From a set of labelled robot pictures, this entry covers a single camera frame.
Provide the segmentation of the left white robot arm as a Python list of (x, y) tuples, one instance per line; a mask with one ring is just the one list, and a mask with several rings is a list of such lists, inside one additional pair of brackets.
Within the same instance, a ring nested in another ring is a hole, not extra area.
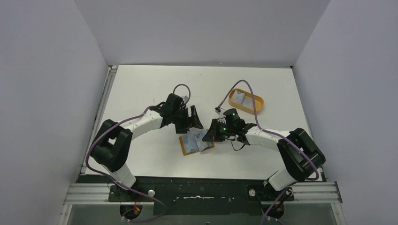
[(130, 143), (152, 130), (173, 124), (177, 134), (186, 134), (190, 128), (202, 129), (196, 107), (187, 108), (184, 99), (169, 94), (166, 101), (147, 107), (144, 112), (129, 119), (104, 121), (91, 144), (87, 158), (102, 165), (110, 178), (121, 186), (120, 194), (127, 201), (139, 195), (136, 177), (126, 164)]

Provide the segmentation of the orange oval tray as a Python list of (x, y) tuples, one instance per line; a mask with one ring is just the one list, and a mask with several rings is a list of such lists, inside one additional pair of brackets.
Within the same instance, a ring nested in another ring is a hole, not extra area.
[(251, 92), (239, 88), (234, 88), (230, 91), (227, 99), (232, 107), (252, 115), (259, 113), (264, 106), (262, 97), (257, 95), (253, 96)]

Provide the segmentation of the yellow leather card holder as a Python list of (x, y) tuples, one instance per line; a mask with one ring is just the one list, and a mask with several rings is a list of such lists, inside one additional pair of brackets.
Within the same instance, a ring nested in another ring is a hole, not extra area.
[(184, 156), (203, 152), (204, 150), (214, 148), (213, 142), (205, 142), (202, 140), (207, 130), (197, 132), (189, 131), (186, 135), (179, 137), (180, 146)]

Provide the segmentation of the silver credit card carried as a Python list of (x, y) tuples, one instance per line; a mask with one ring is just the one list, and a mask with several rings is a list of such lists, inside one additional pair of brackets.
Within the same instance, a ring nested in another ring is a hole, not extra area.
[(207, 149), (214, 148), (214, 143), (213, 142), (203, 141), (203, 138), (204, 138), (206, 133), (207, 133), (207, 130), (201, 130), (201, 131), (198, 131), (198, 132), (194, 132), (194, 134), (193, 134), (193, 137), (194, 137), (194, 140), (195, 140), (195, 143), (196, 143), (196, 145), (198, 147), (198, 151), (199, 152), (202, 152), (202, 151), (207, 150)]

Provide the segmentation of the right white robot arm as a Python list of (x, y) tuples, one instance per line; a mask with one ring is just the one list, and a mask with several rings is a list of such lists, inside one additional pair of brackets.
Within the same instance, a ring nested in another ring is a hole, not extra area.
[(257, 124), (246, 123), (234, 108), (212, 119), (202, 140), (223, 142), (228, 138), (243, 145), (261, 146), (280, 153), (283, 167), (264, 181), (264, 194), (270, 200), (276, 200), (285, 187), (295, 182), (306, 181), (313, 174), (318, 177), (318, 169), (326, 162), (324, 154), (304, 129), (264, 130)]

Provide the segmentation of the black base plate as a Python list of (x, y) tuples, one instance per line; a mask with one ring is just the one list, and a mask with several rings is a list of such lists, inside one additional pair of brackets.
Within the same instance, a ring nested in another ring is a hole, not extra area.
[(280, 192), (265, 187), (262, 180), (140, 176), (137, 181), (132, 187), (134, 190), (144, 194), (152, 190), (154, 197), (160, 201), (153, 204), (154, 216), (238, 213), (258, 216), (276, 200), (270, 214), (280, 218), (284, 213), (283, 203), (294, 200), (291, 188), (278, 198)]

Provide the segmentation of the silver credit card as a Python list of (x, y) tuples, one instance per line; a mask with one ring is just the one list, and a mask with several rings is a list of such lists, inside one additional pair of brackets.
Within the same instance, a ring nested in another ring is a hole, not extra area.
[(231, 101), (236, 103), (236, 104), (239, 104), (239, 105), (242, 104), (244, 99), (245, 99), (245, 93), (243, 93), (241, 91), (238, 91), (238, 90), (235, 90), (233, 95), (232, 95), (232, 97), (231, 97)]

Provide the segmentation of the silver card in holder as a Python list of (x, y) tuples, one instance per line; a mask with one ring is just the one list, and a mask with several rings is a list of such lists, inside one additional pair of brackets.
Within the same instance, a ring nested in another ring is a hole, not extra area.
[(198, 150), (196, 143), (190, 141), (187, 135), (181, 136), (181, 143), (183, 145), (182, 149), (184, 154), (191, 154)]

